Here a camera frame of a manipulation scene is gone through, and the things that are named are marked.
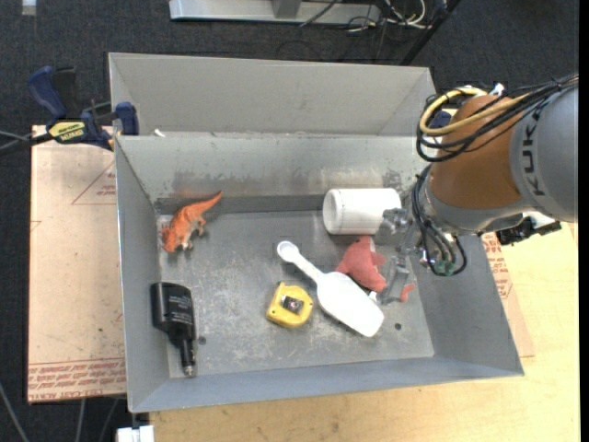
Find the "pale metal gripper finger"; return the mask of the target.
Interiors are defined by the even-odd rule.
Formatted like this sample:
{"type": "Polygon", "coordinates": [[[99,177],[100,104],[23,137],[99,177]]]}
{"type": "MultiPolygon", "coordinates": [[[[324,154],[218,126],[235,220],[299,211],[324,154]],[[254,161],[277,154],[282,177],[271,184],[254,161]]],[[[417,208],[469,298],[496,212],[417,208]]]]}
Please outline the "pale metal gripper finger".
{"type": "Polygon", "coordinates": [[[377,301],[381,305],[390,305],[400,300],[400,279],[398,275],[398,257],[392,256],[386,274],[386,286],[377,296],[377,301]]]}
{"type": "Polygon", "coordinates": [[[393,279],[393,297],[396,300],[407,300],[411,292],[411,284],[408,282],[410,271],[401,265],[396,267],[393,279]]]}

